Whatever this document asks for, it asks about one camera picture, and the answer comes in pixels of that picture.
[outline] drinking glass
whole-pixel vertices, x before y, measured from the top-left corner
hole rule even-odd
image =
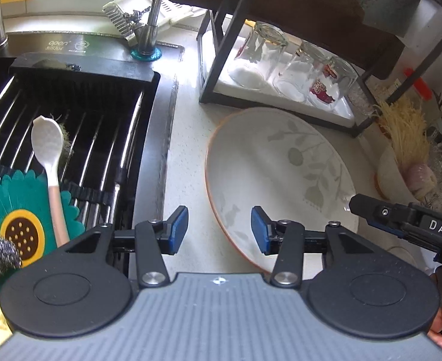
[[[438,185],[426,195],[425,199],[430,208],[442,213],[442,179],[439,180]]]
[[[332,110],[348,93],[356,78],[357,73],[350,64],[332,57],[317,74],[307,98],[318,108]]]
[[[320,48],[303,41],[287,65],[274,77],[273,86],[284,97],[306,102],[308,89],[328,60],[329,56]]]
[[[261,89],[287,45],[288,41],[279,28],[257,21],[227,72],[237,84]]]

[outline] black round disc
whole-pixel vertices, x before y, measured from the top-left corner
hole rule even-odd
[[[307,301],[330,326],[369,339],[395,339],[427,331],[439,307],[431,279],[384,254],[349,255],[309,284]]]
[[[4,284],[1,309],[15,330],[69,338],[106,326],[130,299],[128,279],[105,263],[70,257],[52,265],[41,259]]]

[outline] kitchen sink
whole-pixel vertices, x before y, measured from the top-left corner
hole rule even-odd
[[[44,170],[30,144],[38,115],[72,143],[59,167],[87,229],[162,218],[167,150],[183,48],[160,44],[156,62],[132,59],[123,39],[72,33],[9,35],[0,50],[0,179]]]

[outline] wooden cutting board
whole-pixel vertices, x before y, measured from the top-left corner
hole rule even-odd
[[[221,0],[171,0],[216,10]],[[233,13],[238,0],[231,0]],[[378,61],[373,72],[385,79],[403,51],[394,35],[362,23],[356,0],[251,0],[246,19],[262,20],[317,44],[362,69]]]

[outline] white ceramic plate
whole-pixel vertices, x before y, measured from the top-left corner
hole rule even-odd
[[[252,108],[227,117],[215,131],[206,157],[206,187],[222,230],[253,264],[272,272],[277,255],[262,254],[251,232],[251,208],[307,230],[329,220],[356,232],[348,209],[356,194],[343,160],[317,130],[281,110]],[[318,254],[305,254],[303,278],[321,269]]]

